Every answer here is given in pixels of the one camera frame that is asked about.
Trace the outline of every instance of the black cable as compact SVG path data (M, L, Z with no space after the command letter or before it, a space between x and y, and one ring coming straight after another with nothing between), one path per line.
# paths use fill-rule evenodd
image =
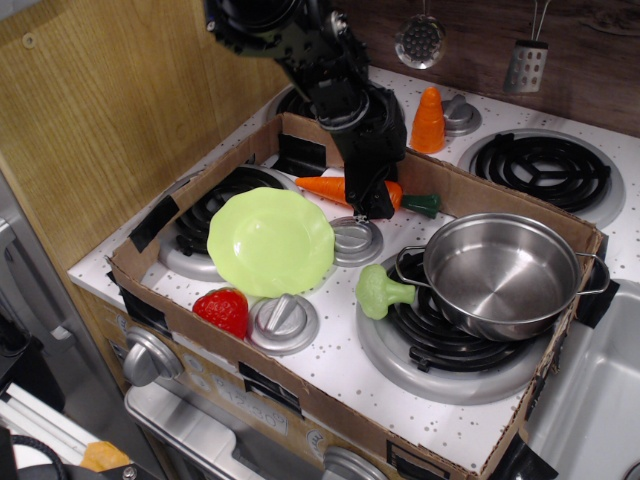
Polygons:
M36 450L44 453L47 457L51 459L51 463L53 464L53 468L56 471L56 476L58 480L67 480L67 472L62 465L62 460L60 457L51 450L47 445L42 443L39 440L36 440L32 437L27 437L25 435L11 435L11 444L12 445L24 445L26 447L35 448Z

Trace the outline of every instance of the sink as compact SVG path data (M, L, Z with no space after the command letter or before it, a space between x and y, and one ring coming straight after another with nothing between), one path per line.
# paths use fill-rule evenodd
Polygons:
M595 328L572 324L527 426L558 479L640 479L640 284L617 283Z

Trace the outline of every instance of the hanging grater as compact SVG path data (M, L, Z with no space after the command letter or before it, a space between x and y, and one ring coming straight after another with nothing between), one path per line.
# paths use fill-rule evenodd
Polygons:
M536 16L538 12L538 2L535 2L535 10L533 15L533 26L531 29L531 40L517 40L516 45L511 54L509 69L504 79L502 89L506 93L532 93L540 90L542 82L542 73L544 72L544 64L547 61L547 52L549 45L545 42L538 41L540 30L542 30L542 22L547 13L547 6L551 0L546 0L540 25L536 34Z

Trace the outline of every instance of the stainless steel pot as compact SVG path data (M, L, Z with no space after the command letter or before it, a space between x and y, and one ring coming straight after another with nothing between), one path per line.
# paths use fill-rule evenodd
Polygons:
M406 278L400 259L424 250L428 283ZM578 291L577 255L589 256L604 272L604 285ZM524 340L553 325L576 295L602 293L609 271L593 254L574 253L549 227L512 214L468 215L438 230L426 247L406 247L396 259L400 278L431 288L443 315L477 337Z

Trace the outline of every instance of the gray knob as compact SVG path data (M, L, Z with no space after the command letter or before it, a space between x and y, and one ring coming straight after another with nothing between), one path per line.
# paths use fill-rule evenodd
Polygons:
M482 115L476 107L467 103L462 95L442 102L445 128L450 137L460 137L476 131L482 124Z
M127 345L123 373L136 387L144 387L158 377L176 378L184 371L171 349L142 328L133 327L127 332Z
M318 334L316 309L303 297L284 294L265 299L251 309L249 341L268 354L290 355L309 345Z
M322 480L388 480L387 476L360 455L330 446L324 454Z
M331 227L335 233L335 265L359 267L382 251L382 232L371 222L359 223L353 217L343 217L333 220Z

